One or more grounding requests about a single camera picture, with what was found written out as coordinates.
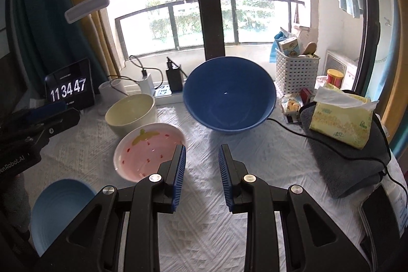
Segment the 11:34:47 time display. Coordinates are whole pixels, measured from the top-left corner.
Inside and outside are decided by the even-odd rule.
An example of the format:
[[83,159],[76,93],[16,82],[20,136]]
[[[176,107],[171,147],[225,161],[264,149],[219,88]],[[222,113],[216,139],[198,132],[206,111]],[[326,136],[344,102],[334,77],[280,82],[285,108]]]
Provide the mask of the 11:34:47 time display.
[[72,96],[73,94],[76,95],[81,93],[85,89],[85,82],[86,78],[77,79],[72,82],[68,82],[67,84],[61,85],[61,87],[57,87],[52,89],[50,94],[52,97],[52,101],[59,101],[61,98],[65,98],[67,96]]

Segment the air conditioner outdoor unit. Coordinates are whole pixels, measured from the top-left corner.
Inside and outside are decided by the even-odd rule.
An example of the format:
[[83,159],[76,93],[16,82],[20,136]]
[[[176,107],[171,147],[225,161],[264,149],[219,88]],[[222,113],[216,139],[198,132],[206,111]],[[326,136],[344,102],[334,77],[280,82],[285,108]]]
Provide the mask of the air conditioner outdoor unit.
[[324,74],[331,68],[340,71],[344,74],[341,89],[352,90],[357,73],[357,65],[357,61],[353,61],[338,52],[327,50],[326,61],[324,62]]

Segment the digital clock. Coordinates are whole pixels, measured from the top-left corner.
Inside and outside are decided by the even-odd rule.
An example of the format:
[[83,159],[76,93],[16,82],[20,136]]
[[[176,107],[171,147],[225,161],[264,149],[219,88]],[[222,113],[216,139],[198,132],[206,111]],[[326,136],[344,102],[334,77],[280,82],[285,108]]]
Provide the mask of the digital clock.
[[82,110],[95,104],[89,60],[83,59],[45,77],[47,101],[64,101]]

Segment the textured tablecloth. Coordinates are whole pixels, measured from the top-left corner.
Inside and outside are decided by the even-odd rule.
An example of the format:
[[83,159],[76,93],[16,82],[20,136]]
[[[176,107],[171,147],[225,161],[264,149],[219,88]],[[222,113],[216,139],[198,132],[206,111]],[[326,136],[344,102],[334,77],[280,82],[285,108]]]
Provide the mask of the textured tablecloth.
[[[158,108],[160,122],[181,128],[187,139],[187,163],[180,205],[174,214],[159,215],[159,251],[162,271],[242,271],[246,246],[246,214],[228,212],[218,167],[218,148],[229,144],[235,160],[245,163],[252,174],[272,186],[303,186],[360,249],[364,235],[358,206],[372,188],[343,198],[328,193],[307,140],[272,121],[250,131],[225,135],[196,122],[184,104]],[[277,108],[272,117],[283,124]],[[303,132],[298,125],[288,125]],[[42,161],[25,171],[26,189],[33,206],[40,192],[62,178],[76,178],[96,190],[105,185],[133,185],[113,167],[119,139],[99,116],[97,107],[87,110],[79,124],[53,137],[41,151]],[[395,158],[388,165],[395,180],[405,183]],[[389,183],[384,178],[384,185]],[[282,231],[278,234],[281,271],[286,270]]]

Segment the white plastic basket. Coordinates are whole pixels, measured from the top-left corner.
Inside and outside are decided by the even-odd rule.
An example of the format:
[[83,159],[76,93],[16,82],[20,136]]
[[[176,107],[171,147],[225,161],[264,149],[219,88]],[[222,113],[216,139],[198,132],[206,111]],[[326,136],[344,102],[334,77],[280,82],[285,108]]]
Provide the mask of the white plastic basket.
[[287,57],[276,50],[276,84],[283,94],[314,89],[320,57]]

